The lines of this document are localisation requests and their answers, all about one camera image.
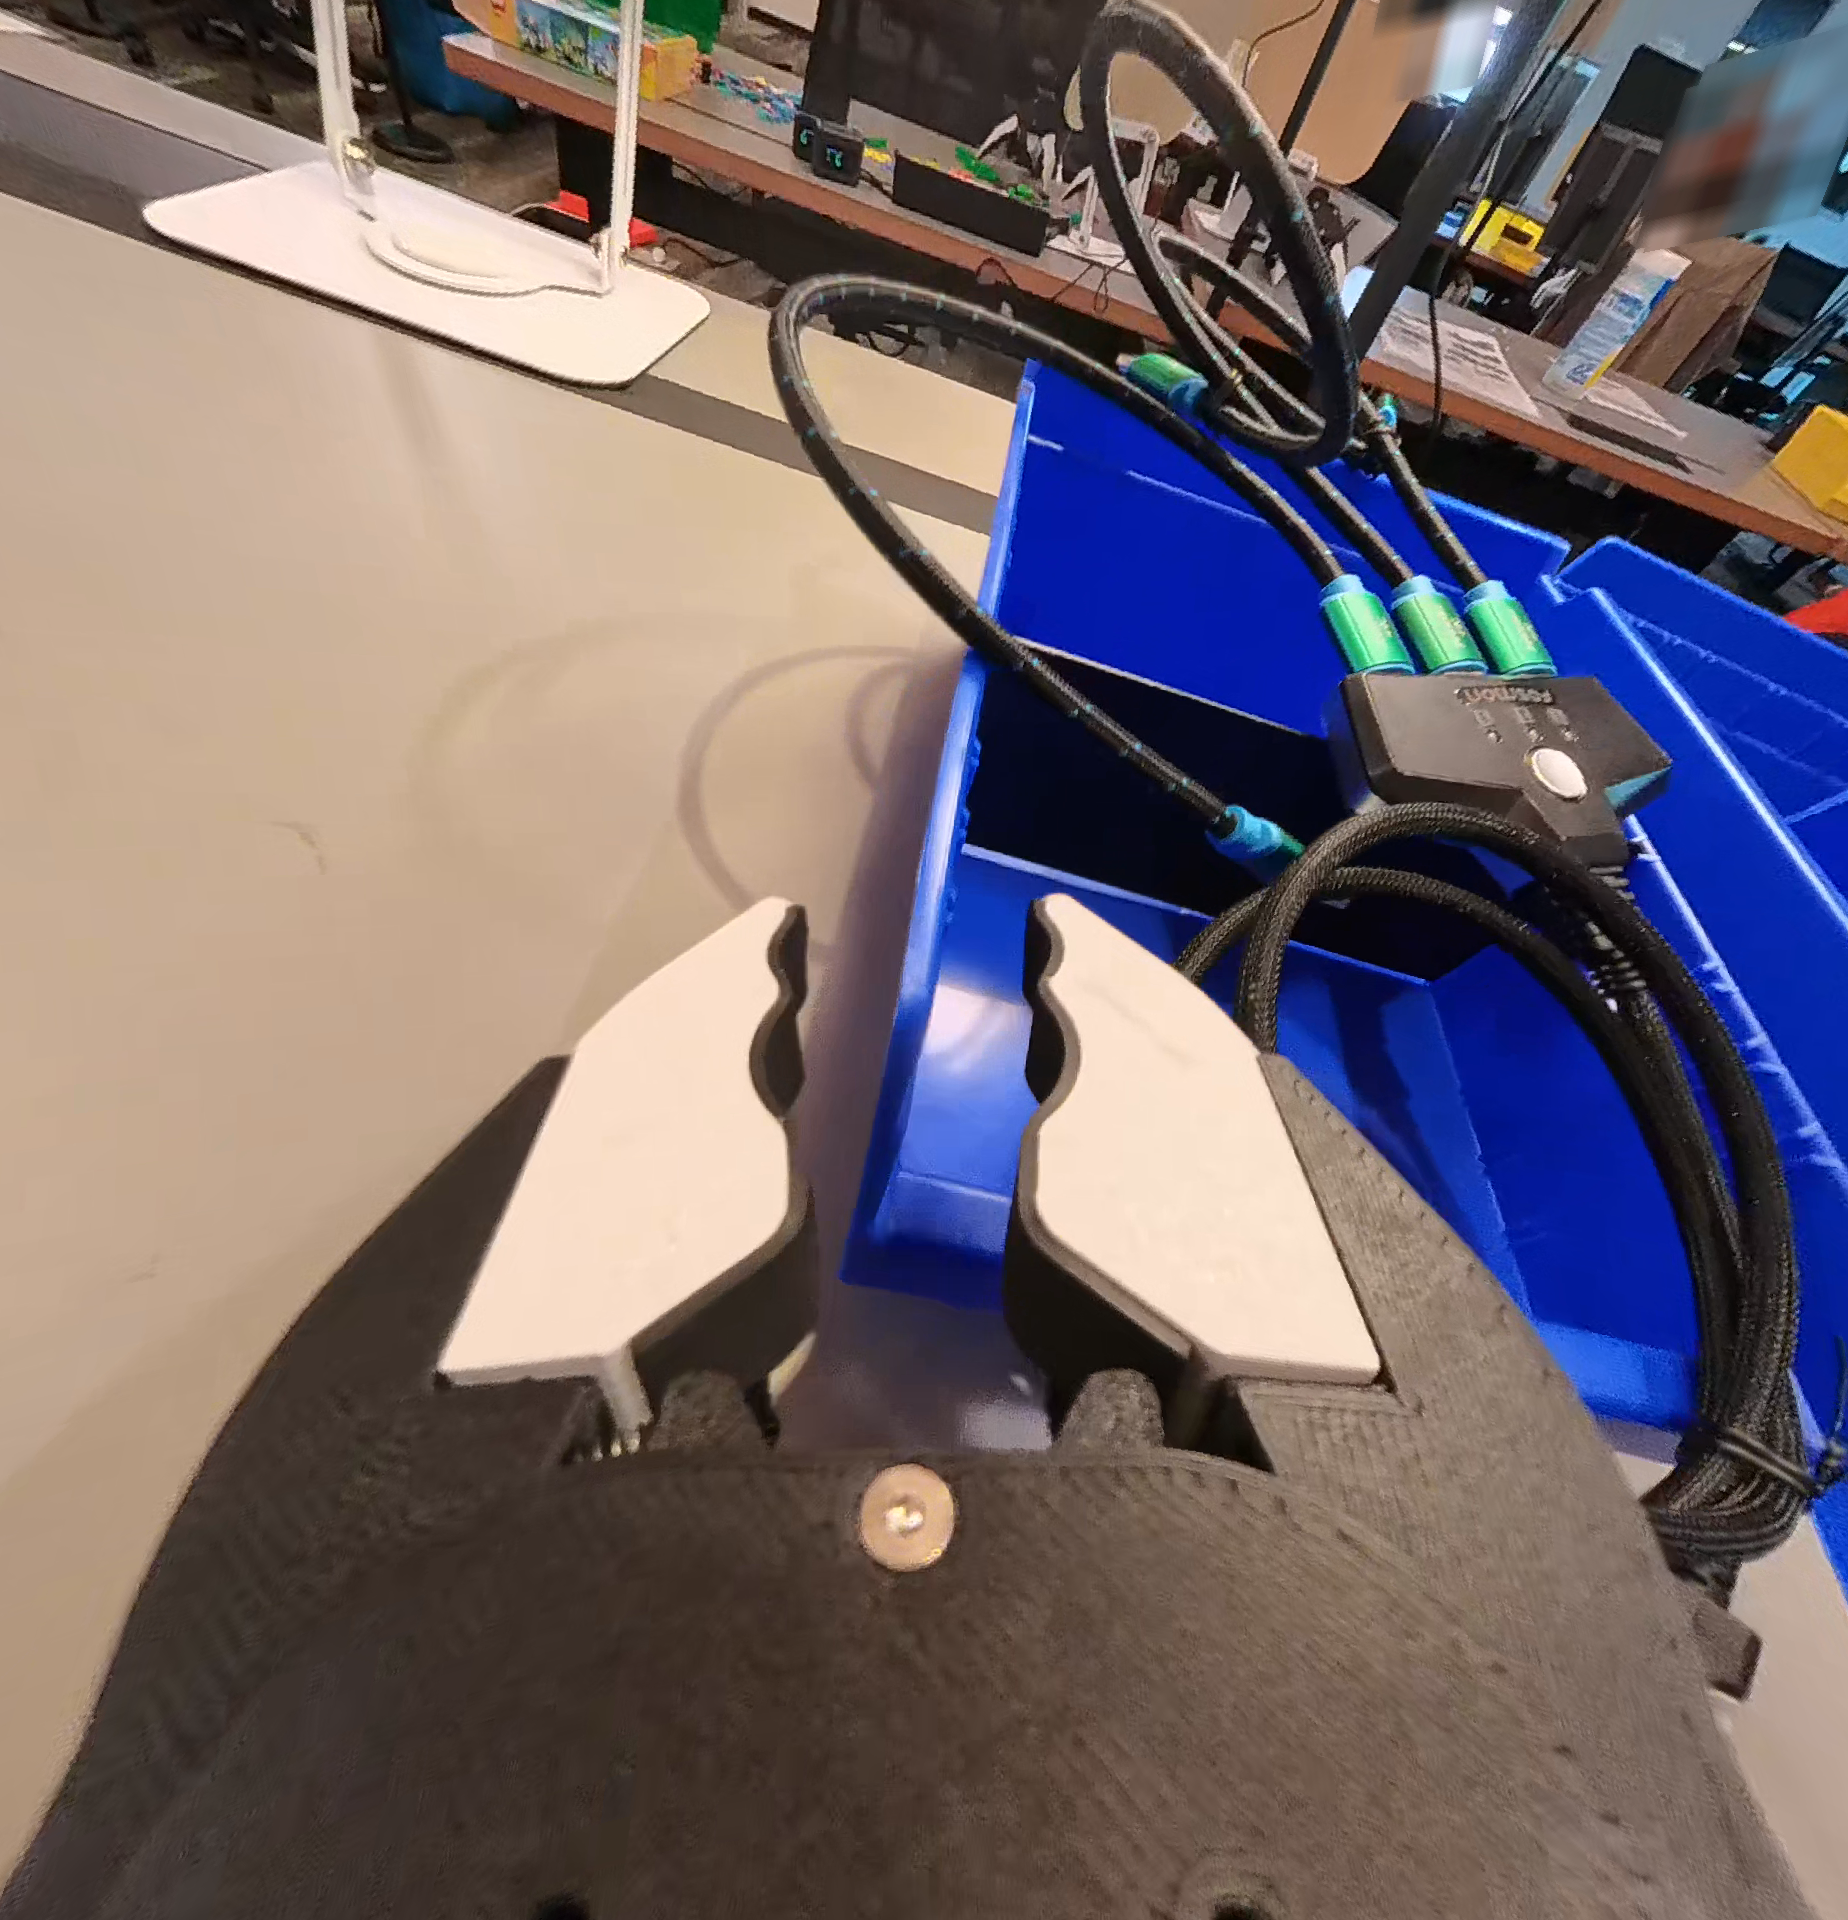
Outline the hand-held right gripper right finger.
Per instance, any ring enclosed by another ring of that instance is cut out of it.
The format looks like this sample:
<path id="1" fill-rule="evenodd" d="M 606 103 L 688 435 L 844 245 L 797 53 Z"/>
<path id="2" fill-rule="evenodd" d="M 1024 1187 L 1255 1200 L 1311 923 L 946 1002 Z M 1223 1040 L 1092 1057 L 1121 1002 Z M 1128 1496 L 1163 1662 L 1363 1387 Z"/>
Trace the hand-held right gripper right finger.
<path id="1" fill-rule="evenodd" d="M 1069 895 L 1031 905 L 1028 997 L 1006 1311 L 1045 1375 L 1374 1385 L 1367 1315 L 1243 1031 Z"/>

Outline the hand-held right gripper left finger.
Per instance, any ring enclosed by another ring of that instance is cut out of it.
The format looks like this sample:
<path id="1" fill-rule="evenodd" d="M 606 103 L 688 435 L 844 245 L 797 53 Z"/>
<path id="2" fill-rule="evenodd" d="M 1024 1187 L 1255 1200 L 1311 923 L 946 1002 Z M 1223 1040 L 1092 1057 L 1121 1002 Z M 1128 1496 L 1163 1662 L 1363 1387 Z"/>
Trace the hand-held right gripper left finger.
<path id="1" fill-rule="evenodd" d="M 767 897 L 653 972 L 572 1047 L 457 1325 L 452 1387 L 586 1380 L 654 1419 L 714 1373 L 771 1403 L 820 1317 L 797 1161 L 807 910 Z"/>

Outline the black switch hub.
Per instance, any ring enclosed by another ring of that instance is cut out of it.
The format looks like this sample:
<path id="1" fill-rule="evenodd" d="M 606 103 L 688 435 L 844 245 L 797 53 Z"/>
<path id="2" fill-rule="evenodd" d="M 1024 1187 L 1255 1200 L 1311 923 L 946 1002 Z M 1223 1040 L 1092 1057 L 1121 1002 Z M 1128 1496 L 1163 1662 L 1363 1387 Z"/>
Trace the black switch hub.
<path id="1" fill-rule="evenodd" d="M 1624 824 L 1673 772 L 1673 757 L 1593 676 L 1352 675 L 1322 717 L 1351 807 L 1481 810 L 1596 871 L 1629 862 Z"/>

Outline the blue plastic bin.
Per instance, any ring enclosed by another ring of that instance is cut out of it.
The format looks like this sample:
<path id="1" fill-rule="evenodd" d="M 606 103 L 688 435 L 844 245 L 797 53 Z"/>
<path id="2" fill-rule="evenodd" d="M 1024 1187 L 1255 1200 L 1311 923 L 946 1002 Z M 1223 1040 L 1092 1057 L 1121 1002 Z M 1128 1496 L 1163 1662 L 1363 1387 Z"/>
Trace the blue plastic bin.
<path id="1" fill-rule="evenodd" d="M 1539 583 L 1535 611 L 1560 667 L 1673 757 L 1631 889 L 1758 1082 L 1802 1264 L 1804 1423 L 1848 1453 L 1848 654 L 1622 539 Z M 1848 1598 L 1848 1462 L 1816 1528 Z"/>
<path id="2" fill-rule="evenodd" d="M 1344 814 L 1320 589 L 1256 517 L 1052 371 L 1028 375 L 983 601 L 1123 726 L 1311 839 Z M 844 1283 L 993 1314 L 1024 1080 L 1029 905 L 1068 893 L 1164 961 L 1247 871 L 1146 780 L 968 662 L 912 887 Z M 1656 1165 L 1560 1005 L 1453 915 L 1320 908 L 1283 1052 L 1475 1250 L 1582 1400 L 1678 1430 L 1693 1304 Z"/>

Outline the black bin divider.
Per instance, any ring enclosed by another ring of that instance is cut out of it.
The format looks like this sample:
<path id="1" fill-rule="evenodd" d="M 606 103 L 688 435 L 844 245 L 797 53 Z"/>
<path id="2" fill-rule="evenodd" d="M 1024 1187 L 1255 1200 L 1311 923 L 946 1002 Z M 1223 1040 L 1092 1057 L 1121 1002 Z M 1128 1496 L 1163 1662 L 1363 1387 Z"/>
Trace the black bin divider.
<path id="1" fill-rule="evenodd" d="M 1320 733 L 1083 659 L 1057 664 L 1128 733 L 1300 842 L 1346 817 Z M 1173 961 L 1202 926 L 1265 887 L 1212 846 L 1185 803 L 1015 675 L 985 675 L 969 744 L 946 893 L 949 953 L 969 974 L 1018 971 L 1029 899 L 1046 893 L 1075 895 Z"/>

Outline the printed paper sheet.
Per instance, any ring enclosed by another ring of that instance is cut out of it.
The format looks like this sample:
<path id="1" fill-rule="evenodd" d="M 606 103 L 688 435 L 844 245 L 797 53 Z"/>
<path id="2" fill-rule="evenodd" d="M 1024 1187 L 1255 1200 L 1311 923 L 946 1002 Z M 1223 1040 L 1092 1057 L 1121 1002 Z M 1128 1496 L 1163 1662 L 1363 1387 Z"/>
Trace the printed paper sheet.
<path id="1" fill-rule="evenodd" d="M 1448 302 L 1431 306 L 1415 292 L 1381 323 L 1366 369 L 1402 373 L 1424 384 L 1424 404 L 1444 400 L 1444 410 L 1466 425 L 1543 421 L 1543 410 L 1520 382 L 1501 329 L 1464 317 Z"/>

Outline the wooden back desk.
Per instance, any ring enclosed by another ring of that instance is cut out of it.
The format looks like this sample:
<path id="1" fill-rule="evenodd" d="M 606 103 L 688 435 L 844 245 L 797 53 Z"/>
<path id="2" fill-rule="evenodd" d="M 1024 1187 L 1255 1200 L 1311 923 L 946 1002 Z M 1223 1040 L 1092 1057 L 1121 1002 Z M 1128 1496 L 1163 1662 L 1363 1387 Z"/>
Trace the wooden back desk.
<path id="1" fill-rule="evenodd" d="M 875 185 L 841 187 L 796 162 L 789 133 L 761 122 L 714 86 L 641 107 L 634 200 L 644 217 L 733 253 L 776 281 L 820 270 L 870 270 L 1006 302 L 1013 313 L 1076 345 L 1163 345 L 1163 325 L 1123 270 L 1051 250 L 1041 257 L 986 241 L 893 203 Z M 1446 430 L 1407 430 L 1409 452 L 1444 493 L 1506 509 L 1535 504 L 1523 471 L 1551 463 L 1597 477 L 1587 493 L 1596 524 L 1677 564 L 1702 568 L 1737 533 L 1848 564 L 1848 524 L 1814 509 L 1774 471 L 1762 437 L 1677 397 L 1657 398 L 1688 427 L 1678 446 L 1610 435 L 1553 404 L 1543 421 L 1446 413 Z"/>

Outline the flat black dock device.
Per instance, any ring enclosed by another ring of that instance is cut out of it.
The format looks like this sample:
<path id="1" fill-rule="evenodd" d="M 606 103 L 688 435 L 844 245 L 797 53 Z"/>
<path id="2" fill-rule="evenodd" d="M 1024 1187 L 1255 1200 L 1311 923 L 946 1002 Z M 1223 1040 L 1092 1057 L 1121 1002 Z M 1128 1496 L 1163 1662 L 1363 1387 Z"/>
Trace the flat black dock device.
<path id="1" fill-rule="evenodd" d="M 1629 435 L 1654 446 L 1678 446 L 1688 439 L 1688 427 L 1667 416 L 1642 389 L 1631 389 L 1625 384 L 1593 386 L 1587 395 L 1572 397 L 1564 412 L 1568 417 L 1580 419 L 1584 432 L 1596 421 L 1610 435 Z"/>

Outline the white wipes canister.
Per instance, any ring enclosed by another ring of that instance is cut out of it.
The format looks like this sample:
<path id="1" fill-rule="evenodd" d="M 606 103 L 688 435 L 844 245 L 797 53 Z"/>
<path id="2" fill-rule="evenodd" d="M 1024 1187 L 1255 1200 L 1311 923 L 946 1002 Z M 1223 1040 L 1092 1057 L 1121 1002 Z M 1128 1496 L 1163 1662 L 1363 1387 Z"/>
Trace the white wipes canister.
<path id="1" fill-rule="evenodd" d="M 1560 397 L 1580 397 L 1597 386 L 1644 329 L 1688 265 L 1688 257 L 1675 250 L 1631 253 L 1559 349 L 1542 386 Z"/>

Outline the white stand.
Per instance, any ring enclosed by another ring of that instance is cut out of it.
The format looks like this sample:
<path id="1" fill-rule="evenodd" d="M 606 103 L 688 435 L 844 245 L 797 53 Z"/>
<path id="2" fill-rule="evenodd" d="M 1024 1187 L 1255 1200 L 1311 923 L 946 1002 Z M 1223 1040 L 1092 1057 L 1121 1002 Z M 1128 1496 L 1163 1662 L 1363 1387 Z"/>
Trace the white stand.
<path id="1" fill-rule="evenodd" d="M 311 14 L 325 158 L 151 202 L 154 236 L 576 388 L 621 389 L 709 320 L 706 293 L 631 260 L 633 156 L 586 245 L 387 171 L 361 133 L 344 4 Z"/>

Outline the small yellow bin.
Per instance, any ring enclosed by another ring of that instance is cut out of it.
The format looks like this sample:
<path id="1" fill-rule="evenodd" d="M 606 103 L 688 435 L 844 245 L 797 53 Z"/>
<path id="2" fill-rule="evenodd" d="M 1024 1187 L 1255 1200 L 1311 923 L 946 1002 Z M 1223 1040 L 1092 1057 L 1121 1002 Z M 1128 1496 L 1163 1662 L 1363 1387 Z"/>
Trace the small yellow bin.
<path id="1" fill-rule="evenodd" d="M 1848 416 L 1818 404 L 1776 448 L 1772 466 L 1814 509 L 1848 524 Z"/>

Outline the black speaker bar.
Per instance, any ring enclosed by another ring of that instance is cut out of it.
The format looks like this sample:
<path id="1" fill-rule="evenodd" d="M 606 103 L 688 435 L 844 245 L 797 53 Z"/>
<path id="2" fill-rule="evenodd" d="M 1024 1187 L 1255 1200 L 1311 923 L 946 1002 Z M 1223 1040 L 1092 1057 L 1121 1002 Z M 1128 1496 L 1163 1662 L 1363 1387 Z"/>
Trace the black speaker bar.
<path id="1" fill-rule="evenodd" d="M 1034 257 L 1051 240 L 1046 203 L 1035 196 L 989 185 L 956 166 L 936 160 L 894 155 L 893 196 L 904 210 L 923 211 L 946 227 L 986 241 L 993 250 Z"/>

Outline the brown paper bag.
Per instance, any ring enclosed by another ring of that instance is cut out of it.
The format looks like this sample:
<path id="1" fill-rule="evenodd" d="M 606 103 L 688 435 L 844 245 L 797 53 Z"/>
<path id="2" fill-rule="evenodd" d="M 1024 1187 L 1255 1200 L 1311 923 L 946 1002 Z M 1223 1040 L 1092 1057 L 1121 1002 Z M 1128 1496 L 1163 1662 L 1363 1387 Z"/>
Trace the brown paper bag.
<path id="1" fill-rule="evenodd" d="M 1614 359 L 1612 373 L 1683 395 L 1734 361 L 1777 250 L 1737 236 L 1677 241 L 1673 250 L 1686 260 L 1686 270 Z"/>

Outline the colourful toy box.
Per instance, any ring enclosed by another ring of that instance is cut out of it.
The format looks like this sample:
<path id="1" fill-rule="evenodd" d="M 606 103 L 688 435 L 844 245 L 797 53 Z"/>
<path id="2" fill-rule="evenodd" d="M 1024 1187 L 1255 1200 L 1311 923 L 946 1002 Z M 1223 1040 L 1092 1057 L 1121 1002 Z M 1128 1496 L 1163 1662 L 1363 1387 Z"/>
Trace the colourful toy box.
<path id="1" fill-rule="evenodd" d="M 510 4 L 510 43 L 534 59 L 546 59 L 583 80 L 615 86 L 626 45 L 624 14 L 591 1 Z M 639 92 L 646 101 L 672 101 L 698 83 L 698 38 L 653 19 L 641 25 Z"/>

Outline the black monitor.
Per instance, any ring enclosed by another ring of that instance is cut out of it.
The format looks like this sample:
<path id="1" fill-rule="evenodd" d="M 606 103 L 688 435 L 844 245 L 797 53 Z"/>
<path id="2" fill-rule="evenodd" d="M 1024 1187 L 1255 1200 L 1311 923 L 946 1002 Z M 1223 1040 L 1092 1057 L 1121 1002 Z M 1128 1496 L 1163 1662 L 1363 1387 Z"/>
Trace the black monitor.
<path id="1" fill-rule="evenodd" d="M 1064 126 L 1103 1 L 821 1 L 805 65 L 805 107 L 849 122 L 870 107 L 974 145 L 1017 118 Z"/>

